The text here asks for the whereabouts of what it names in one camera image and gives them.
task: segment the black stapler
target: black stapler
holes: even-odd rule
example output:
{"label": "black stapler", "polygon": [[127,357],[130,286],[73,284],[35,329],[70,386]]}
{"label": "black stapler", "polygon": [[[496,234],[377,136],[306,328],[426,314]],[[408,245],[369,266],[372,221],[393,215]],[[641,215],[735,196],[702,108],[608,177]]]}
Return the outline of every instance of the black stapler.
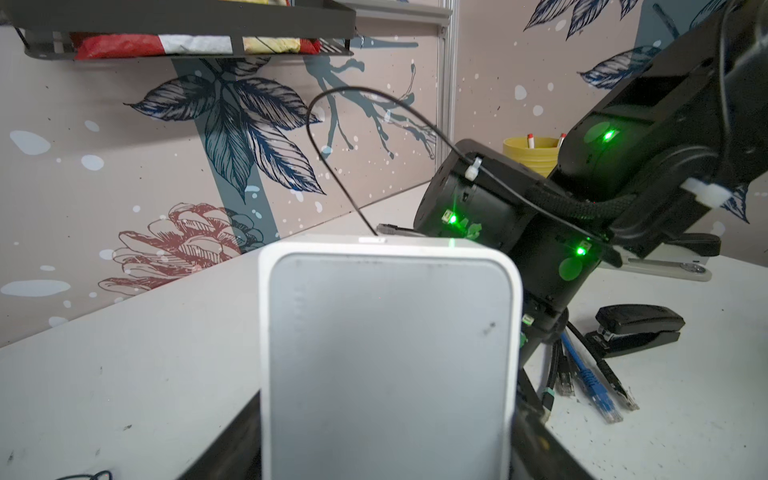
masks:
{"label": "black stapler", "polygon": [[595,318],[600,327],[586,337],[603,358],[676,342],[685,325],[682,316],[656,305],[604,306]]}

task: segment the yellow cup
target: yellow cup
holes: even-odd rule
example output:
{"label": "yellow cup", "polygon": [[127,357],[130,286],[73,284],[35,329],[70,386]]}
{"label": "yellow cup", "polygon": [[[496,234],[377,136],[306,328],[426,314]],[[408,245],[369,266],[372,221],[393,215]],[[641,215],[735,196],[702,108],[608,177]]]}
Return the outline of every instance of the yellow cup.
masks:
{"label": "yellow cup", "polygon": [[502,153],[523,164],[542,177],[546,177],[558,164],[559,138],[534,137],[534,148],[528,148],[527,137],[504,140]]}

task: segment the desk surface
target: desk surface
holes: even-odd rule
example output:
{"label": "desk surface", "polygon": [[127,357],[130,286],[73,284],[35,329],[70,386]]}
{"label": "desk surface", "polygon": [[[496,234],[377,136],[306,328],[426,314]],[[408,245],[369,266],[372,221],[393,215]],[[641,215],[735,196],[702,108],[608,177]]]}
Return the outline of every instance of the desk surface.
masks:
{"label": "desk surface", "polygon": [[[410,226],[424,187],[373,204]],[[366,234],[353,214],[312,229]],[[257,255],[249,253],[0,349],[0,478],[108,468],[179,475],[260,387]],[[571,303],[582,331],[612,303],[682,315],[680,341],[609,362],[641,409],[605,425],[583,395],[549,428],[595,478],[765,478],[768,269],[715,258],[708,283],[598,269]],[[528,362],[543,376],[544,349]]]}

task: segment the metal shelf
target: metal shelf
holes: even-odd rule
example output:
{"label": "metal shelf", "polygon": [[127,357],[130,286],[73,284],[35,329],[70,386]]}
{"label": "metal shelf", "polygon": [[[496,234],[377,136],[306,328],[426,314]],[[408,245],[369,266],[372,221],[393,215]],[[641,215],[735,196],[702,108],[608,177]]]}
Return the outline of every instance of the metal shelf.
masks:
{"label": "metal shelf", "polygon": [[397,2],[396,0],[338,0],[352,8],[358,18],[381,18],[397,22],[427,23],[447,26],[453,10],[430,5]]}
{"label": "metal shelf", "polygon": [[[20,33],[22,41],[25,45],[25,53],[32,58],[39,58],[41,60],[74,60],[75,51],[72,43],[67,37],[62,36],[57,31],[29,31],[24,34]],[[297,54],[297,53],[276,53],[276,54],[259,54],[259,55],[161,55],[160,58],[250,58],[250,57],[303,57],[303,56],[351,56],[353,53],[345,46],[329,38],[318,38],[320,42],[320,53],[318,54]],[[104,60],[120,61],[124,58],[106,58]]]}
{"label": "metal shelf", "polygon": [[233,54],[212,56],[236,58],[248,56],[242,37],[321,38],[320,55],[351,55],[349,42],[344,48],[330,39],[353,38],[356,19],[354,10],[333,0],[296,0],[293,7],[221,0],[2,0],[2,10],[24,29],[27,54],[51,60],[74,57],[69,32],[76,31],[225,35]]}

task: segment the wallpaper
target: wallpaper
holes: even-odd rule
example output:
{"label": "wallpaper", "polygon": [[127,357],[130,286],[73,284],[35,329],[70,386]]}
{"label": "wallpaper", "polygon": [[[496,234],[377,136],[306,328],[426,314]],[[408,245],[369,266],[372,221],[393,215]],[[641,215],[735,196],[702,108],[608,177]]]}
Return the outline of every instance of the wallpaper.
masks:
{"label": "wallpaper", "polygon": [[[69,62],[0,28],[0,346],[351,211],[310,100],[437,105],[434,36],[359,30],[353,57]],[[434,134],[381,98],[310,122],[359,205],[435,172]]]}
{"label": "wallpaper", "polygon": [[[507,137],[567,133],[725,0],[477,0],[460,11],[456,138],[497,151]],[[738,188],[691,231],[722,254],[768,265],[768,175]]]}

